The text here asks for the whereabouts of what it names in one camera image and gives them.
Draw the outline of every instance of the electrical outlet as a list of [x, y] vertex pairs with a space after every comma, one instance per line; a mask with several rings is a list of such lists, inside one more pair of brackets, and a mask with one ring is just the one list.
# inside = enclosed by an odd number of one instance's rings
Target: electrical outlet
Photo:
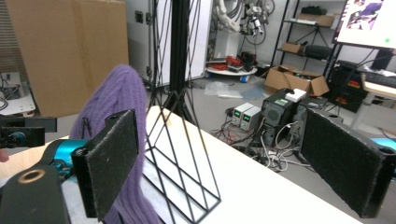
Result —
[[152, 16], [151, 13], [146, 12], [146, 24], [151, 25], [152, 24]]
[[134, 12], [134, 20], [139, 23], [143, 23], [144, 17], [142, 11], [135, 11]]

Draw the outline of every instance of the purple sweater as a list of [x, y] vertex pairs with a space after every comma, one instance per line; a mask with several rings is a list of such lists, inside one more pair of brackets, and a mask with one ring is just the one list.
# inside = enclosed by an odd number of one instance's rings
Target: purple sweater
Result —
[[[106, 215], [105, 223], [121, 223], [119, 215], [123, 223], [159, 223], [156, 212], [140, 188], [145, 160], [146, 89], [141, 77], [131, 66], [118, 65], [110, 72], [79, 113], [70, 139], [81, 139], [82, 132], [86, 139], [96, 136], [105, 127], [105, 118], [127, 109], [135, 110], [140, 153], [120, 194]], [[83, 118], [88, 119], [92, 136], [87, 129], [82, 130]]]

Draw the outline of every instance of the gray electronic device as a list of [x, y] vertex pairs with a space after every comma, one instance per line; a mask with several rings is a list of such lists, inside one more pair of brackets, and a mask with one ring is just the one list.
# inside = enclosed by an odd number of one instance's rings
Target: gray electronic device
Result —
[[253, 105], [250, 103], [245, 103], [236, 107], [233, 110], [233, 119], [231, 120], [231, 123], [239, 127], [241, 124], [241, 118], [244, 116], [244, 112], [249, 110], [251, 107], [253, 107]]
[[256, 126], [260, 112], [262, 112], [262, 109], [257, 106], [253, 106], [249, 110], [245, 111], [241, 119], [240, 128], [242, 130], [249, 131]]

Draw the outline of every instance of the brown cardboard box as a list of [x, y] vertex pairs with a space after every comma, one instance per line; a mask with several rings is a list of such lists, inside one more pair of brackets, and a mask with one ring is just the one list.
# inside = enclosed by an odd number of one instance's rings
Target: brown cardboard box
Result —
[[128, 63], [125, 4], [7, 0], [41, 116], [80, 112], [118, 64]]
[[298, 43], [286, 42], [282, 45], [282, 50], [291, 52], [291, 53], [300, 53], [300, 52], [304, 51], [304, 46], [301, 46]]
[[[297, 77], [294, 75], [295, 73], [310, 77], [311, 79], [308, 80]], [[299, 89], [317, 96], [329, 91], [329, 87], [323, 75], [300, 70], [285, 64], [272, 67], [268, 72], [264, 85], [268, 87], [269, 90], [277, 91], [283, 88], [291, 90]]]
[[332, 27], [332, 24], [334, 23], [334, 16], [319, 16], [319, 15], [300, 13], [297, 19], [305, 20], [305, 21], [315, 21], [317, 25], [326, 26], [326, 27]]

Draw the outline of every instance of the computer monitor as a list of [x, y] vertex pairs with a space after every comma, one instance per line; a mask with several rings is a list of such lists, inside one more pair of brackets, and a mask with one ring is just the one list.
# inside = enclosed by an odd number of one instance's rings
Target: computer monitor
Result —
[[396, 49], [395, 0], [347, 0], [333, 42], [379, 49], [374, 70], [386, 69]]

